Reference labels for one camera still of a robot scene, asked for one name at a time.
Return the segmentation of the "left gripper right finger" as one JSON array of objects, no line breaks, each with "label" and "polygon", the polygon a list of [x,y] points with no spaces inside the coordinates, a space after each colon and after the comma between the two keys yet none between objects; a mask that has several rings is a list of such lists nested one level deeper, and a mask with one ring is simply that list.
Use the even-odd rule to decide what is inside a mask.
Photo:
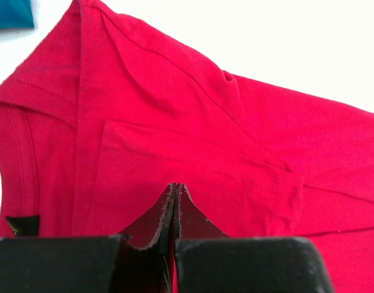
[{"label": "left gripper right finger", "polygon": [[179,292],[334,292],[323,259],[302,237],[231,238],[174,185]]}]

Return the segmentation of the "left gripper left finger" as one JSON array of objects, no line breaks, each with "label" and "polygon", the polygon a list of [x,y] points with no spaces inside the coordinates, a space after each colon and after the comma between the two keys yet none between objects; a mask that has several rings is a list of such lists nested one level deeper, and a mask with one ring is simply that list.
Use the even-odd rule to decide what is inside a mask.
[{"label": "left gripper left finger", "polygon": [[39,237],[39,216],[8,217],[0,238],[0,292],[171,292],[170,184],[116,235]]}]

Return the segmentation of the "crimson t-shirt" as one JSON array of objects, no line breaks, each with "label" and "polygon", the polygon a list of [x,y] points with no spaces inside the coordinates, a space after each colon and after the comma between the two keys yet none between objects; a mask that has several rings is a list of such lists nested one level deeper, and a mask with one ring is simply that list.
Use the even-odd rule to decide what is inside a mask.
[{"label": "crimson t-shirt", "polygon": [[0,85],[0,237],[107,235],[169,183],[226,234],[304,236],[374,292],[374,114],[236,76],[101,1],[73,1]]}]

